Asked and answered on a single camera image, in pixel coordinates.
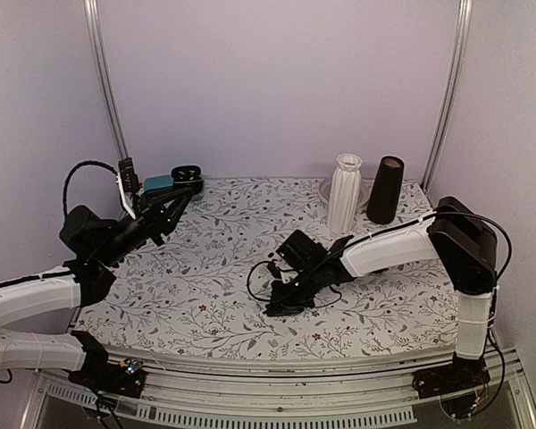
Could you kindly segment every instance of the floral pattern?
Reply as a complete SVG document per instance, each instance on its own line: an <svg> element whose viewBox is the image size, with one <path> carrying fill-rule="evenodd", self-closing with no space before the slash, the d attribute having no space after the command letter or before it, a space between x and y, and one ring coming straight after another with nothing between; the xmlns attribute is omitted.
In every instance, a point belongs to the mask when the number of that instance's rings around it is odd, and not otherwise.
<svg viewBox="0 0 536 429"><path fill-rule="evenodd" d="M176 231L147 244L116 270L107 299L77 322L122 348L210 358L324 359L399 353L450 344L456 298L439 260L415 262L341 285L328 307L270 318L246 290L250 268L300 229L328 247L326 206L314 179L210 180ZM404 182L395 223L431 209L416 182ZM353 233L382 228L357 216ZM252 288L268 296L259 267ZM316 305L337 295L323 290Z"/></svg>

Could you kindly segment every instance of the ribbed white vase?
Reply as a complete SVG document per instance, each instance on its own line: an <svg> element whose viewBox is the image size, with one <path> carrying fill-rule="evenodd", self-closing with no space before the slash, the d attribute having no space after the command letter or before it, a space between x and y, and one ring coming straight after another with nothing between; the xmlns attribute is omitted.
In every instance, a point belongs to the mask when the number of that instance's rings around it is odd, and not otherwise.
<svg viewBox="0 0 536 429"><path fill-rule="evenodd" d="M351 229L361 187L361 163L359 156L338 156L328 204L328 228L333 233L343 234Z"/></svg>

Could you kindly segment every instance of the robotic arm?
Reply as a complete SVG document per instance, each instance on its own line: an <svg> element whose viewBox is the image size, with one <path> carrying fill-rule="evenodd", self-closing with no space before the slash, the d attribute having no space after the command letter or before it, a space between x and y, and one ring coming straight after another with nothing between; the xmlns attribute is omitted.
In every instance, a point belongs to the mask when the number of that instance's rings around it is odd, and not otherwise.
<svg viewBox="0 0 536 429"><path fill-rule="evenodd" d="M474 387L490 380L482 355L494 312L496 247L494 231L451 197L410 223L355 239L346 237L329 250L295 231L277 253L298 275L283 282L279 270L269 266L276 280L266 314L294 315L313 307L314 295L325 287L438 257L458 295L456 352L450 366L416 373L414 387L421 397Z"/></svg>
<svg viewBox="0 0 536 429"><path fill-rule="evenodd" d="M11 332L2 327L47 311L86 307L105 299L117 267L132 250L174 231L196 185L178 182L157 198L138 195L139 185L130 158L120 162L117 183L127 215L120 221L100 219L85 206L71 210L60 238L76 258L46 273L0 283L0 370L59 368L70 381L95 391L138 397L145 374L139 362L108 363L105 349L87 332L40 335ZM131 194L129 207L125 194Z"/></svg>

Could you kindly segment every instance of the black mug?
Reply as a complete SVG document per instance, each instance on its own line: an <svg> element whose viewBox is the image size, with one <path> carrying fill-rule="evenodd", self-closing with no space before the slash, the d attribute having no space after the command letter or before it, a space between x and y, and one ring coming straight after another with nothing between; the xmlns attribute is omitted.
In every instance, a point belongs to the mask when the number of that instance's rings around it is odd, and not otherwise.
<svg viewBox="0 0 536 429"><path fill-rule="evenodd" d="M370 221L385 225L395 219L404 168L405 163L395 156L381 159L367 203L366 213Z"/></svg>

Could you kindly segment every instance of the blue object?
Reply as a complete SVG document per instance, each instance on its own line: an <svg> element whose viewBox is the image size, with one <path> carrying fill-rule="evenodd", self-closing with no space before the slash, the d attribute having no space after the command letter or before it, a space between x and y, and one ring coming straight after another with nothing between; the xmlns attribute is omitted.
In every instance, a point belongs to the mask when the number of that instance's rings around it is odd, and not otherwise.
<svg viewBox="0 0 536 429"><path fill-rule="evenodd" d="M174 180L170 174L165 176L148 177L147 179L145 179L145 183L143 184L143 190L148 193L152 190L171 188L173 183ZM200 194L196 194L192 198L192 200L201 201L203 199L204 194L205 193L203 190L203 192L201 192Z"/></svg>

